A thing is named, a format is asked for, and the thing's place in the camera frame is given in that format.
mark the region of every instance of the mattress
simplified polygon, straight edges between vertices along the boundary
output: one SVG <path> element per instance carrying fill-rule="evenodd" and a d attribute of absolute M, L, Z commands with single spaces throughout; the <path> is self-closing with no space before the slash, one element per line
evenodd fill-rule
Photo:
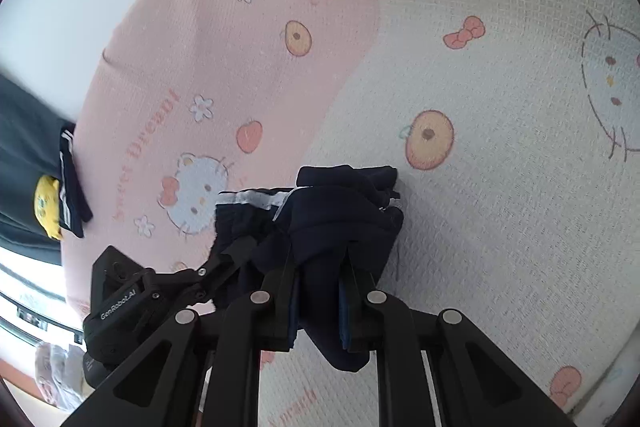
<path fill-rule="evenodd" d="M 574 416 L 578 427 L 604 427 L 615 416 L 640 373 L 640 325 Z"/>
<path fill-rule="evenodd" d="M 640 319 L 639 31 L 636 0 L 136 0 L 76 128 L 69 300 L 107 245 L 198 267 L 220 190 L 390 164 L 380 287 L 460 309 L 570 411 Z M 261 425 L 376 424 L 373 360 L 338 373 L 300 332 L 262 366 Z"/>

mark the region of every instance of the navy clothing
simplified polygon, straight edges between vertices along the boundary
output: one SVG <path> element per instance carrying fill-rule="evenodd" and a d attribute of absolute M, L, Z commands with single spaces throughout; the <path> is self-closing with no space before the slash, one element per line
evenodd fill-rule
<path fill-rule="evenodd" d="M 389 206 L 398 172 L 386 166 L 353 169 L 303 167 L 297 188 L 223 192 L 216 206 L 220 254 L 239 237 L 251 235 L 258 246 L 214 304 L 260 287 L 264 275 L 283 266 L 289 251 L 298 268 L 299 325 L 336 369 L 357 371 L 369 353 L 348 353 L 338 328 L 338 275 L 349 247 L 354 267 L 382 275 L 402 227 L 402 211 Z"/>
<path fill-rule="evenodd" d="M 0 247 L 61 264 L 60 243 L 33 212 L 41 176 L 60 177 L 60 129 L 67 124 L 0 74 Z"/>
<path fill-rule="evenodd" d="M 73 124 L 65 125 L 60 133 L 60 227 L 76 237 L 84 237 L 82 223 L 89 222 L 94 214 L 86 202 L 74 165 Z"/>

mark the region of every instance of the cartoon cat face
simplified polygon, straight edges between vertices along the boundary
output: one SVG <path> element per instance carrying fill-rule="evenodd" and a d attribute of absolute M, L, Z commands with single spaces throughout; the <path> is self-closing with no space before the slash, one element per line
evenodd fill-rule
<path fill-rule="evenodd" d="M 226 189 L 227 179 L 228 171 L 221 161 L 183 154 L 175 176 L 162 179 L 158 203 L 180 233 L 200 233 L 213 222 L 218 194 Z"/>
<path fill-rule="evenodd" d="M 640 150 L 640 39 L 616 25 L 597 23 L 582 46 L 584 87 L 593 112 L 612 142 Z"/>

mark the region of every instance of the pink bow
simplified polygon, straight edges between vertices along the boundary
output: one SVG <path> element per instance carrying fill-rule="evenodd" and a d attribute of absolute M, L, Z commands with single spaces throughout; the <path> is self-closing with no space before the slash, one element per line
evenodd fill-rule
<path fill-rule="evenodd" d="M 471 39 L 479 39 L 484 35 L 484 23 L 475 15 L 465 19 L 462 29 L 456 33 L 445 35 L 442 40 L 447 48 L 459 50 L 464 48 Z"/>
<path fill-rule="evenodd" d="M 160 194 L 160 205 L 162 208 L 173 206 L 178 201 L 175 193 L 180 188 L 180 182 L 173 176 L 162 178 L 162 194 Z"/>

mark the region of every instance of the fabric texture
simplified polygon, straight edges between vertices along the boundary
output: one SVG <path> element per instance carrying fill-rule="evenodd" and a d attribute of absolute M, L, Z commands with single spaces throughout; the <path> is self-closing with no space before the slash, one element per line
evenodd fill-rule
<path fill-rule="evenodd" d="M 389 206 L 391 198 L 399 197 L 393 191 L 397 177 L 396 169 L 388 166 L 303 167 L 296 182 L 299 190 L 248 190 L 234 194 L 230 203 L 219 202 L 211 252 L 220 254 L 247 235 L 258 246 L 237 278 L 213 299 L 216 309 L 259 289 L 264 275 L 284 266 L 287 255 L 292 255 L 300 277 L 295 306 L 300 328 L 336 369 L 363 368 L 369 353 L 348 353 L 340 343 L 338 276 L 349 251 L 354 267 L 369 271 L 376 282 L 380 279 L 402 227 L 402 211 Z M 265 208 L 254 203 L 259 198 L 252 194 L 290 197 Z"/>
<path fill-rule="evenodd" d="M 578 427 L 606 427 L 640 374 L 640 325 L 622 348 L 589 400 L 574 418 Z"/>
<path fill-rule="evenodd" d="M 36 346 L 35 379 L 47 403 L 67 412 L 75 411 L 92 392 L 84 380 L 84 351 L 49 343 Z"/>
<path fill-rule="evenodd" d="M 0 75 L 0 247 L 61 264 L 60 244 L 47 237 L 33 212 L 43 175 L 59 177 L 60 129 L 67 124 Z"/>
<path fill-rule="evenodd" d="M 82 223 L 91 221 L 94 214 L 86 202 L 74 165 L 75 127 L 68 124 L 60 132 L 60 227 L 82 238 Z"/>
<path fill-rule="evenodd" d="M 393 165 L 379 287 L 460 309 L 568 412 L 640 320 L 638 35 L 636 0 L 137 0 L 74 133 L 95 217 L 63 230 L 69 301 L 108 245 L 200 266 L 221 191 Z M 337 372 L 301 331 L 260 423 L 376 425 L 375 363 Z"/>

